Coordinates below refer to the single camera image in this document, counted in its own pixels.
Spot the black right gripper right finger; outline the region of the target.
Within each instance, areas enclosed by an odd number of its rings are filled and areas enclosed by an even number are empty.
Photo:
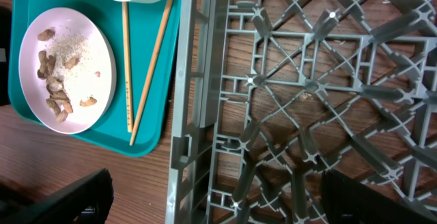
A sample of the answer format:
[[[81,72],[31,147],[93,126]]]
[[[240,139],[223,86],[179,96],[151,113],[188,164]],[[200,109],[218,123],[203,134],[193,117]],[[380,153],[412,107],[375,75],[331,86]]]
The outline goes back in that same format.
[[[322,173],[320,193],[330,224],[436,223],[334,169]]]

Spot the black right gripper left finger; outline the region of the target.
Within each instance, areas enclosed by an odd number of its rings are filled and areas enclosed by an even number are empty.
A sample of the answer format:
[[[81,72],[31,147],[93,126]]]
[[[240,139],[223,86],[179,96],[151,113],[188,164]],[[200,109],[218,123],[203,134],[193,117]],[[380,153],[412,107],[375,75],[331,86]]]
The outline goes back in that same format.
[[[2,223],[105,223],[114,200],[111,174],[99,169],[41,201],[1,185]]]

